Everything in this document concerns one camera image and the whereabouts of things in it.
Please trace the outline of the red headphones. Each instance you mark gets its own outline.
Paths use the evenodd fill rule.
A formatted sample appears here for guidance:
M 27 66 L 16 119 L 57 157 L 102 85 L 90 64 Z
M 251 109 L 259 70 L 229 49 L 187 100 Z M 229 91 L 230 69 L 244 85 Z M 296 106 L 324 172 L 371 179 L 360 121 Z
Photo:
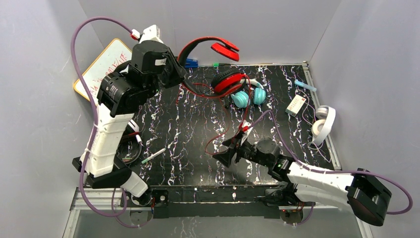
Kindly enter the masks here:
M 200 62 L 197 68 L 187 68 L 188 77 L 178 87 L 174 96 L 177 115 L 176 132 L 181 136 L 180 153 L 184 157 L 199 157 L 207 146 L 230 129 L 238 133 L 245 121 L 249 107 L 238 108 L 230 95 L 242 86 L 242 79 L 249 77 L 236 66 L 239 48 L 220 37 L 206 36 L 194 39 L 179 53 L 178 61 L 185 66 L 189 54 L 200 43 L 212 41 L 211 49 L 228 59 L 232 66 L 213 67 Z

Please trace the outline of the black and white headphones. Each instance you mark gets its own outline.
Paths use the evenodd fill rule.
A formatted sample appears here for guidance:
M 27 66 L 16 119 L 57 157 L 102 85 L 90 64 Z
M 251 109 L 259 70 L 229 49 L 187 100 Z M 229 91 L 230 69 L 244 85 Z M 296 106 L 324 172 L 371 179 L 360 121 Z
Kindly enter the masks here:
M 129 121 L 117 147 L 117 157 L 126 165 L 134 163 L 142 152 L 140 127 L 132 119 Z

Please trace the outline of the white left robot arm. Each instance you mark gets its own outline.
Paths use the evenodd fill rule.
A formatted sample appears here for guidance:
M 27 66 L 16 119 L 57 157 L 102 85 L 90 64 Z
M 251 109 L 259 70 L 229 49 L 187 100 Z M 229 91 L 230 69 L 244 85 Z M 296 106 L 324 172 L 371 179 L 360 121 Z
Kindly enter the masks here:
M 93 189 L 123 188 L 135 197 L 147 190 L 147 183 L 116 152 L 123 133 L 139 107 L 152 98 L 159 88 L 176 86 L 187 78 L 186 70 L 175 59 L 171 49 L 158 41 L 136 44 L 131 60 L 119 65 L 101 81 L 97 94 L 97 122 L 94 139 L 73 165 L 86 172 Z

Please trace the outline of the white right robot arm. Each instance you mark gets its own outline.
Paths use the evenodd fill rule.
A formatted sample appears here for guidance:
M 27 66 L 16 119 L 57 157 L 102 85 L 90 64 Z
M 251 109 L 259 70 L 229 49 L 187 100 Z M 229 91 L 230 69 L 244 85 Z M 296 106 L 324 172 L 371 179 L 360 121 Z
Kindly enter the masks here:
M 226 167 L 242 158 L 262 165 L 277 181 L 288 183 L 284 198 L 290 202 L 315 202 L 352 212 L 360 220 L 383 226 L 392 193 L 364 169 L 349 174 L 298 163 L 283 155 L 271 139 L 257 144 L 247 141 L 245 133 L 223 141 L 226 150 L 212 157 Z

